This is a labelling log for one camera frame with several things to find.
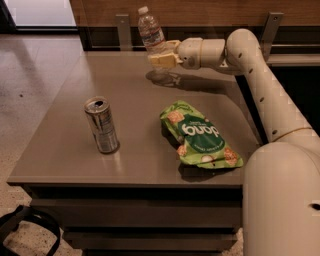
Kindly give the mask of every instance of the snack bag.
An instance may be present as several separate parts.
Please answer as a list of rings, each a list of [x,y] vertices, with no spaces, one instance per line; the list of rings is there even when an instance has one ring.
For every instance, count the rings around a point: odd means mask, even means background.
[[[162,111],[160,119],[181,144],[177,153],[182,163],[207,169],[243,165],[217,128],[188,103],[175,102]]]

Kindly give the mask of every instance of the bag strap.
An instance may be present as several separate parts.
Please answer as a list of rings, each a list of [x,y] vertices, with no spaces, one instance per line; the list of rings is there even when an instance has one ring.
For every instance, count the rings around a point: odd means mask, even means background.
[[[21,221],[29,221],[51,231],[57,238],[47,256],[53,256],[60,245],[60,228],[58,223],[47,213],[33,209],[32,207],[19,205],[17,209],[0,218],[0,255],[19,256],[10,249],[4,247],[3,241],[12,231],[16,231]]]

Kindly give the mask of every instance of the bottle label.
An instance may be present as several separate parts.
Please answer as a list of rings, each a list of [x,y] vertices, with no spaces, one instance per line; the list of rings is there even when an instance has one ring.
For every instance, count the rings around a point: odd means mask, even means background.
[[[162,29],[152,31],[150,34],[141,35],[145,47],[154,47],[164,42],[164,35]]]

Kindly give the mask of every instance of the gray floor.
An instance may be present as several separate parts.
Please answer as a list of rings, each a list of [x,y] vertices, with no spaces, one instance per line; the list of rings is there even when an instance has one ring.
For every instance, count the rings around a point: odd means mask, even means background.
[[[71,72],[82,51],[79,37],[0,34],[0,216],[29,196],[6,183],[22,152]],[[242,255],[239,241],[223,256]],[[54,237],[33,224],[23,223],[5,244],[21,256],[45,255]],[[63,240],[55,255],[81,255]]]

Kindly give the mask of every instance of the silver can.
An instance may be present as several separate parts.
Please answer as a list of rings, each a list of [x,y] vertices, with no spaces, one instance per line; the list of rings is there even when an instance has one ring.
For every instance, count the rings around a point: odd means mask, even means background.
[[[84,104],[93,137],[101,153],[111,153],[119,148],[109,102],[102,96],[93,97]]]

